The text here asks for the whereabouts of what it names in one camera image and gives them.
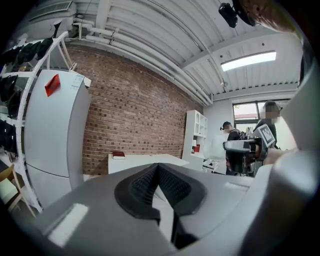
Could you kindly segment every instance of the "freezer door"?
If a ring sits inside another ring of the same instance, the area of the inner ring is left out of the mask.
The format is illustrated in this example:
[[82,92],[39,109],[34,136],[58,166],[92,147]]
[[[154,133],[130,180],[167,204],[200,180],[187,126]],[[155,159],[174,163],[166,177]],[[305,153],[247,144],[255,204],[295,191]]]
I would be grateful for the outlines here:
[[[45,85],[59,75],[60,88],[47,96]],[[46,173],[69,177],[67,141],[70,116],[78,88],[77,75],[42,70],[27,106],[24,127],[26,163]]]
[[43,209],[71,191],[69,178],[56,176],[26,165],[31,184]]

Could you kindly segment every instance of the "brick wall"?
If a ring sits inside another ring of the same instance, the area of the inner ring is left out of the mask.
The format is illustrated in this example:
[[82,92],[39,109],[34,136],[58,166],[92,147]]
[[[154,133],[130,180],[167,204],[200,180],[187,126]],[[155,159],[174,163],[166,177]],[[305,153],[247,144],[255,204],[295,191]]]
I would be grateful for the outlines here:
[[174,84],[129,59],[96,48],[68,45],[78,73],[92,80],[83,142],[85,174],[104,174],[99,163],[115,150],[181,158],[186,112],[203,108]]

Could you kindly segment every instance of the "refrigerator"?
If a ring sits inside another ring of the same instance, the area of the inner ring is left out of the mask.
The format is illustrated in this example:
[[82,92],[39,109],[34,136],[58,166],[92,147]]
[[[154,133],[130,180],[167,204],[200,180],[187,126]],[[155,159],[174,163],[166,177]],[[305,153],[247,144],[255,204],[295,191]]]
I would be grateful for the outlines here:
[[[45,85],[58,74],[60,87]],[[31,185],[45,209],[84,182],[83,141],[91,96],[84,76],[41,71],[27,105],[24,153]]]

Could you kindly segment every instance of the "ceiling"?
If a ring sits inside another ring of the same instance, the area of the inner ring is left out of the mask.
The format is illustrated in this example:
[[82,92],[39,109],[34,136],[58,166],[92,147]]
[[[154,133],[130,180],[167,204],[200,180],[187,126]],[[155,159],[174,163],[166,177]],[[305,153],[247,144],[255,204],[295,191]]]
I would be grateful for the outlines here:
[[[62,2],[62,0],[43,1]],[[212,100],[241,96],[251,88],[297,88],[302,45],[293,35],[241,19],[230,28],[219,15],[219,0],[75,0],[77,12],[102,29],[119,29],[167,57]],[[276,60],[223,72],[221,63],[275,50]]]

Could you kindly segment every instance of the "ceiling light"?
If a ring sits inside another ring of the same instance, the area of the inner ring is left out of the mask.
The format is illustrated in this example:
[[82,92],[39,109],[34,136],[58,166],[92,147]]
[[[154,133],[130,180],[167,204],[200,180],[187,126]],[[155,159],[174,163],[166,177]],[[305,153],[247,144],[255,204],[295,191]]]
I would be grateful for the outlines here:
[[258,54],[251,54],[240,58],[235,58],[233,60],[221,63],[223,71],[228,71],[236,69],[239,67],[261,63],[261,62],[270,62],[276,59],[276,51],[265,51]]

